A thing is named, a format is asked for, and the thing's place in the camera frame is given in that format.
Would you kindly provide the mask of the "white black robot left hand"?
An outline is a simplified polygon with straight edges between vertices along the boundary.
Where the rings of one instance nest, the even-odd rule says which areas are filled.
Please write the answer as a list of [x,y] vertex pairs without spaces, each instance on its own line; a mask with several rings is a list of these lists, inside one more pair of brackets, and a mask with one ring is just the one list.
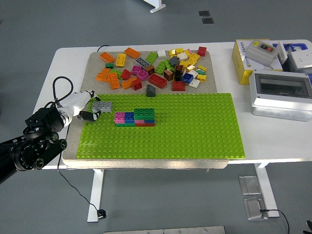
[[73,117],[80,113],[91,98],[100,101],[100,98],[94,91],[82,91],[74,92],[60,102],[60,106],[57,109],[63,119],[64,126],[68,126],[71,123]]

